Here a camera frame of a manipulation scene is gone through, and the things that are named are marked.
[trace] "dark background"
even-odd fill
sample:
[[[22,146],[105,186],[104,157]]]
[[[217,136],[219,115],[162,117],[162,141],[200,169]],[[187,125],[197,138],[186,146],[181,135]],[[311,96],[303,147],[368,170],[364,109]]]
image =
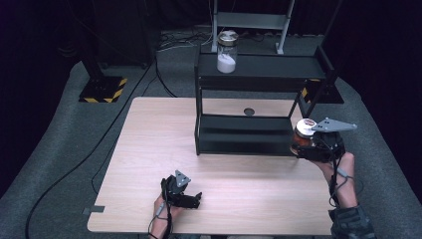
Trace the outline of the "dark background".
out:
[[[139,6],[144,3],[127,2]],[[64,3],[67,1],[2,0],[0,195],[37,146],[55,113],[70,69],[81,59],[73,41],[73,29],[64,14]],[[96,19],[95,1],[71,0],[71,3],[80,20],[93,31],[101,27]],[[237,1],[234,11],[280,14],[286,12],[288,3]],[[289,34],[325,34],[336,3],[297,0]],[[209,5],[205,0],[158,0],[154,5],[148,4],[146,11],[139,12],[147,17],[156,15],[163,30],[209,23]],[[338,75],[362,96],[419,200],[421,5],[410,0],[344,0],[323,42]],[[232,7],[233,1],[220,1],[221,10],[230,11]],[[98,55],[99,41],[84,31]]]

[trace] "black metal shelf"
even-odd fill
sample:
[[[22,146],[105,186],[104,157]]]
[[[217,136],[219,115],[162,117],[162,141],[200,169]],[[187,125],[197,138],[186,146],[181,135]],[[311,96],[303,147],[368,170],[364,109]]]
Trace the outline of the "black metal shelf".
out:
[[[196,153],[293,155],[293,111],[299,106],[304,118],[311,114],[330,72],[332,66],[317,48],[314,56],[239,54],[236,70],[223,74],[217,70],[217,55],[201,52],[199,47],[195,59]],[[300,98],[309,79],[321,84],[305,110]],[[286,117],[220,116],[203,114],[205,90],[297,94]]]
[[[293,155],[288,118],[202,115],[200,123],[203,153]]]

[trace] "metal bracket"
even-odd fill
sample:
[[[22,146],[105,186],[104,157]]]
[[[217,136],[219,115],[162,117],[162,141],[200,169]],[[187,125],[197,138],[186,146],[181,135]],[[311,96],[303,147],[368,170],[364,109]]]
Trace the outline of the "metal bracket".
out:
[[[190,182],[190,178],[185,174],[181,173],[179,170],[176,170],[176,182],[178,187],[182,187]]]
[[[312,127],[315,131],[332,132],[332,131],[346,131],[357,129],[357,125],[354,123],[342,122],[334,119],[325,118],[317,125]]]

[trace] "wrist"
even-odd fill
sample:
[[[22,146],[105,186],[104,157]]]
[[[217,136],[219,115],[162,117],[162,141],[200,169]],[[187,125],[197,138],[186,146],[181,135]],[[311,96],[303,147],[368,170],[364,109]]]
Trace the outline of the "wrist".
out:
[[[149,239],[161,239],[167,229],[167,220],[156,217],[152,222],[152,229],[149,232]]]

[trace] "human arm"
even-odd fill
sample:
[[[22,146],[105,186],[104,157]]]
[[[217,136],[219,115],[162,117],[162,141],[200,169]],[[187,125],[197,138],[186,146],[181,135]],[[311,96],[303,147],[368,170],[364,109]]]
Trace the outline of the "human arm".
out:
[[[334,175],[334,169],[329,162],[312,161],[322,171],[325,180],[330,183]],[[358,205],[356,192],[354,189],[354,155],[346,152],[339,162],[338,168],[345,172],[336,176],[335,195],[338,199],[340,208],[355,207]]]
[[[184,210],[182,207],[170,206],[170,214],[172,222],[174,222],[181,212]],[[166,205],[161,195],[154,201],[154,214],[152,219],[152,227],[149,231],[149,239],[162,239],[167,229],[168,218],[168,205]]]
[[[312,161],[322,171],[328,184],[334,175],[333,166],[327,162]],[[337,208],[329,212],[334,238],[376,238],[372,223],[358,203],[354,188],[354,155],[346,152],[337,168],[335,196]]]

